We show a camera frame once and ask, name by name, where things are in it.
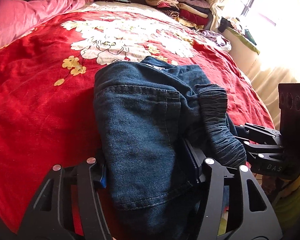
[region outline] jeans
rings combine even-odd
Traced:
[[[186,137],[222,165],[245,164],[226,114],[226,91],[198,65],[174,66],[153,57],[120,61],[95,76],[94,111],[121,221],[137,239],[182,239],[202,194],[176,158]]]

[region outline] yellow flower pattern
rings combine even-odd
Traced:
[[[70,74],[73,76],[76,76],[79,74],[84,74],[87,70],[87,68],[85,66],[82,66],[79,64],[79,58],[74,57],[74,56],[69,56],[68,58],[64,59],[62,67],[71,70]],[[66,79],[66,77],[61,78],[61,79],[57,80],[53,85],[60,86],[65,82],[65,79]]]
[[[79,58],[70,56],[69,58],[66,58],[63,60],[64,63],[62,64],[62,67],[72,69],[79,65],[78,61],[79,61]]]
[[[84,66],[81,66],[81,65],[78,65],[78,66],[75,66],[75,68],[73,70],[71,70],[70,74],[71,75],[79,75],[79,74],[84,74],[86,72],[86,67]]]
[[[158,47],[152,45],[152,44],[148,44],[148,51],[152,54],[161,54],[160,51],[158,51]]]
[[[163,56],[161,56],[161,55],[159,55],[159,56],[152,56],[152,57],[155,57],[155,58],[157,58],[158,60],[162,60],[162,61],[165,61],[165,62],[168,63],[168,58],[163,57]]]

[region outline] red blanket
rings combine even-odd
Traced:
[[[98,2],[56,16],[0,49],[0,217],[10,229],[17,231],[54,164],[77,165],[100,147],[92,107],[95,73],[111,62],[149,55],[199,64],[227,90],[235,124],[273,127],[232,58],[161,12]],[[113,236],[128,239],[106,192],[101,200]]]

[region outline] window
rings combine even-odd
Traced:
[[[239,17],[259,50],[281,42],[285,33],[300,31],[300,0],[229,0],[223,12]]]

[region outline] white flower pattern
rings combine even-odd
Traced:
[[[72,43],[71,49],[80,50],[83,58],[96,58],[101,65],[126,59],[142,61],[151,55],[151,50],[141,45],[149,40],[161,43],[179,57],[193,57],[192,46],[187,40],[191,37],[186,32],[152,19],[68,21],[62,26],[67,30],[75,29],[85,39]]]

